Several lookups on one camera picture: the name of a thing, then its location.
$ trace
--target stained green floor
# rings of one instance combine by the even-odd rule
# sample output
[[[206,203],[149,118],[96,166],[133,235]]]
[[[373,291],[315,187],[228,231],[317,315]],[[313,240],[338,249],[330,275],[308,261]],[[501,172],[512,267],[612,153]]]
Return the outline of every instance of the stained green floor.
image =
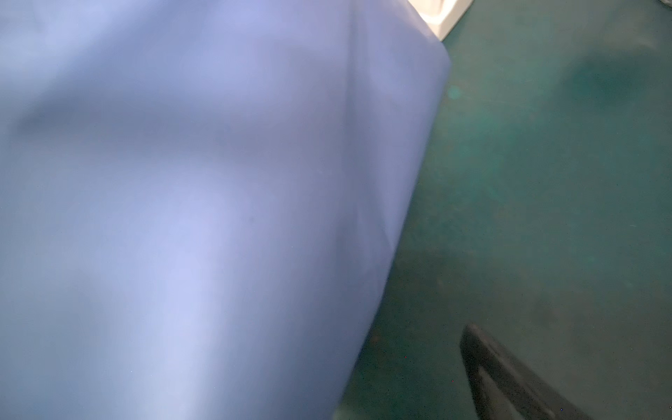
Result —
[[[475,0],[335,418],[476,415],[475,321],[600,419],[672,419],[672,9]]]

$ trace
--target green surface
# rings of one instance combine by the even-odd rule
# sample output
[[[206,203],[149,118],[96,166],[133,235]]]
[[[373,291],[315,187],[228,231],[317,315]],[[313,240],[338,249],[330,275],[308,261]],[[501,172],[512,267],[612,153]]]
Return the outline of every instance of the green surface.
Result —
[[[335,418],[476,419],[474,321],[600,419],[672,419],[672,9],[475,0]]]

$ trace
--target dark metal frame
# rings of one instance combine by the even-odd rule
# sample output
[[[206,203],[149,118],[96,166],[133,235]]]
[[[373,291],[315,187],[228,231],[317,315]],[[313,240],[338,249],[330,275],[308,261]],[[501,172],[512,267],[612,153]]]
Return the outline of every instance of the dark metal frame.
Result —
[[[592,420],[480,327],[464,328],[460,351],[480,420],[513,420],[511,405],[527,420]]]

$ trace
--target light blue bag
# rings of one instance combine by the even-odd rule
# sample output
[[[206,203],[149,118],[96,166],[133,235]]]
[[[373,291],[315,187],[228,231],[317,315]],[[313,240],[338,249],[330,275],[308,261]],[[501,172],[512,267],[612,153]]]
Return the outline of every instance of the light blue bag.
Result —
[[[0,419],[328,419],[443,46],[405,0],[3,7]]]

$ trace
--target white plastic object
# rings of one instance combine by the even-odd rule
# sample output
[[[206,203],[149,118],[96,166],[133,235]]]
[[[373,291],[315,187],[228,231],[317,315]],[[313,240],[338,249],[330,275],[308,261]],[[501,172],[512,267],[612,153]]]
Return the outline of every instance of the white plastic object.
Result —
[[[442,41],[474,0],[409,0],[431,31]]]

